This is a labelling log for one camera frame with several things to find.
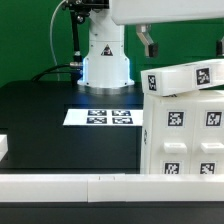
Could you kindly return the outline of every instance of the cable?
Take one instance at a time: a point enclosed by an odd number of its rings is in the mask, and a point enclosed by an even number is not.
[[[59,5],[56,7],[56,9],[55,9],[55,11],[54,11],[54,13],[52,15],[52,18],[51,18],[51,25],[50,25],[50,47],[51,47],[51,53],[52,53],[52,57],[53,57],[55,66],[57,66],[58,62],[57,62],[57,59],[56,59],[56,56],[55,56],[54,46],[53,46],[53,27],[54,27],[54,20],[55,20],[55,17],[57,15],[58,10],[62,6],[62,4],[64,4],[65,2],[66,2],[66,0],[63,0],[61,3],[59,3]]]
[[[50,74],[50,73],[52,73],[52,71],[54,71],[54,70],[57,70],[57,72],[55,72],[55,73],[61,73],[61,72],[59,72],[59,70],[58,70],[59,68],[70,68],[70,65],[69,65],[69,64],[56,65],[56,66],[54,66],[54,67],[52,67],[52,68],[49,68],[49,69],[47,69],[47,70],[41,72],[41,73],[38,74],[38,75],[35,75],[35,76],[31,79],[31,81],[32,81],[32,82],[37,82],[41,77],[43,77],[43,76],[46,75],[46,74]]]

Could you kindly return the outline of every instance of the white panel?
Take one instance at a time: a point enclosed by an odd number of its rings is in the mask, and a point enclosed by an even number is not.
[[[125,175],[100,175],[89,178],[88,201],[126,201]]]
[[[224,201],[224,175],[128,175],[127,201]]]
[[[223,0],[112,0],[112,19],[116,24],[222,18],[223,15]]]
[[[224,175],[0,175],[0,202],[224,201]]]
[[[224,84],[224,60],[213,59],[142,71],[143,92],[168,96]]]
[[[0,202],[87,201],[88,176],[0,175]]]
[[[142,126],[143,111],[128,109],[69,109],[64,126]]]

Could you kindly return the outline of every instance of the white box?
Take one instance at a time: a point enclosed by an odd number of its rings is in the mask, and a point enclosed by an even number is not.
[[[145,94],[168,96],[224,84],[224,60],[145,70],[141,75]]]
[[[224,91],[144,97],[141,173],[224,173]]]

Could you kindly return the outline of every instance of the stacked white boxes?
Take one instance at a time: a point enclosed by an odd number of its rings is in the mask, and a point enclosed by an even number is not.
[[[206,64],[206,67],[212,68],[207,73],[212,77],[211,83],[223,84],[224,72],[222,75],[220,66],[224,64],[221,60],[210,62],[195,63],[194,66],[207,71],[203,67]],[[176,89],[172,92],[165,80],[168,80],[170,68],[178,73],[183,67],[179,65],[176,68],[172,66],[142,72],[144,111],[141,173],[224,174],[224,91],[192,91],[192,84],[189,89],[182,88],[182,92],[186,93],[161,96],[162,93],[176,93]],[[193,73],[186,73],[186,77],[183,74],[180,76],[184,80],[189,77],[192,83],[193,80],[197,83],[197,69],[191,70],[195,71],[194,77]],[[155,85],[160,83],[159,87],[154,86],[159,93],[149,90],[151,74],[155,76]]]

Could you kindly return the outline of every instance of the black cable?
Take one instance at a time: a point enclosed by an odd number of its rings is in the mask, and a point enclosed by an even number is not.
[[[42,78],[44,75],[46,74],[49,74],[51,73],[52,71],[56,70],[56,69],[59,69],[59,68],[70,68],[70,65],[69,64],[62,64],[62,65],[57,65],[57,66],[54,66],[54,67],[51,67],[43,72],[41,72],[40,74],[38,75],[35,75],[31,81],[32,82],[37,82],[40,78]]]
[[[70,16],[72,22],[72,37],[73,37],[73,49],[74,49],[73,60],[75,62],[82,62],[82,56],[80,53],[80,46],[79,46],[79,32],[78,32],[76,12],[70,10]]]

